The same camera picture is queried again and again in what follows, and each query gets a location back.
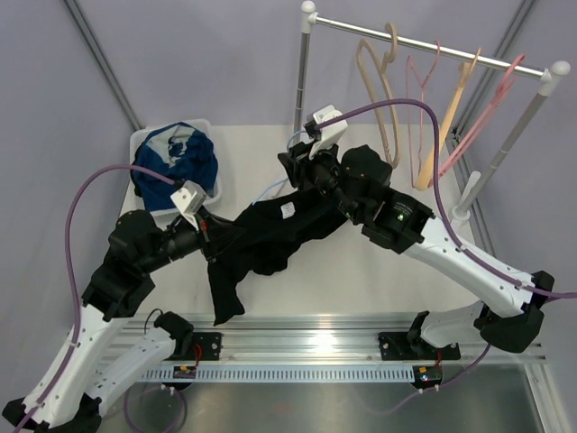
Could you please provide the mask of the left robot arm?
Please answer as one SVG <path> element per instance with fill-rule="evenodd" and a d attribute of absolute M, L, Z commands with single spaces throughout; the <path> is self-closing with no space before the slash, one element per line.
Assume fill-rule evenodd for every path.
<path fill-rule="evenodd" d="M 192 352 L 193 326 L 167 312 L 126 354 L 98 370 L 104 351 L 152 292 L 151 274 L 195 252 L 213 261 L 242 235 L 242 228 L 205 208 L 192 221 L 177 217 L 166 229 L 144 210 L 123 214 L 82 294 L 69 338 L 33 391 L 9 401 L 3 417 L 15 431 L 97 431 L 112 404 L 146 370 Z"/>

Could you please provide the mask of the pink plastic hanger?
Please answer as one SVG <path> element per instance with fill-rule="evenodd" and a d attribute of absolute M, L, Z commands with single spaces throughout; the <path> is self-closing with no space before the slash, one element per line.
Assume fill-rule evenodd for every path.
<path fill-rule="evenodd" d="M 438 179 L 441 179 L 446 172 L 448 172 L 455 164 L 458 162 L 465 152 L 472 146 L 479 134 L 488 125 L 490 119 L 496 114 L 499 109 L 500 104 L 503 102 L 508 92 L 514 85 L 516 79 L 513 77 L 513 69 L 518 66 L 525 59 L 523 53 L 516 56 L 513 63 L 506 72 L 504 73 L 502 79 L 496 87 L 494 96 L 477 118 L 475 123 L 472 125 L 471 129 L 467 134 L 459 141 L 454 151 L 449 155 L 447 160 L 439 167 Z"/>

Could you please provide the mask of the light blue wire hanger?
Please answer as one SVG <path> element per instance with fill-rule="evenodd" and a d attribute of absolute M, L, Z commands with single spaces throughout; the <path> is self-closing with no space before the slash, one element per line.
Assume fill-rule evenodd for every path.
<path fill-rule="evenodd" d="M 286 145 L 285 153 L 288 155 L 289 161 L 307 154 L 309 152 L 310 143 L 304 143 L 301 141 L 301 135 L 305 134 L 307 131 L 305 129 L 298 130 L 294 132 L 288 139 Z M 257 202 L 267 199 L 275 198 L 283 186 L 289 181 L 289 177 L 286 173 L 283 174 L 284 178 L 281 180 L 276 180 L 270 184 L 253 202 L 255 205 Z"/>

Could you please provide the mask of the black t-shirt back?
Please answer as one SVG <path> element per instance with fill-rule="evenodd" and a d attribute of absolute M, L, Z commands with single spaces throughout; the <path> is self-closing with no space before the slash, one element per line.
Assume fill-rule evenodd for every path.
<path fill-rule="evenodd" d="M 243 235 L 207 265 L 214 324 L 245 313 L 236 286 L 249 272 L 271 276 L 284 271 L 302 244 L 328 237 L 346 221 L 337 207 L 312 189 L 247 207 L 234 220 Z"/>

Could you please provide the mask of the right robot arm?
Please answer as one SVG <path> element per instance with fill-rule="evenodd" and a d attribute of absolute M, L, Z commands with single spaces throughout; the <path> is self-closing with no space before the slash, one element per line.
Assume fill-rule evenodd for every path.
<path fill-rule="evenodd" d="M 332 145 L 311 156 L 308 145 L 299 143 L 278 159 L 293 187 L 318 191 L 372 243 L 436 269 L 477 297 L 463 308 L 418 313 L 408 331 L 409 351 L 427 358 L 451 344 L 484 341 L 509 353 L 524 352 L 545 318 L 545 297 L 537 291 L 551 291 L 554 278 L 515 270 L 452 239 L 431 208 L 390 187 L 391 166 L 369 146 L 337 153 Z"/>

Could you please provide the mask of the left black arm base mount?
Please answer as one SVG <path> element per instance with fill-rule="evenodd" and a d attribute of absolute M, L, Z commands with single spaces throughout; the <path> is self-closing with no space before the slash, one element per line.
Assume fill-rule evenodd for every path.
<path fill-rule="evenodd" d="M 193 332 L 177 340 L 174 352 L 167 361 L 213 362 L 220 360 L 222 334 L 218 332 Z"/>

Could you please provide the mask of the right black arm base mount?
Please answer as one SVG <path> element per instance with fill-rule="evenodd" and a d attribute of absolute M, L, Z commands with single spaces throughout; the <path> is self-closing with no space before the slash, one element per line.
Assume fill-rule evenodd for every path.
<path fill-rule="evenodd" d="M 385 331 L 378 334 L 382 361 L 457 361 L 462 358 L 458 345 L 436 348 L 408 331 Z"/>

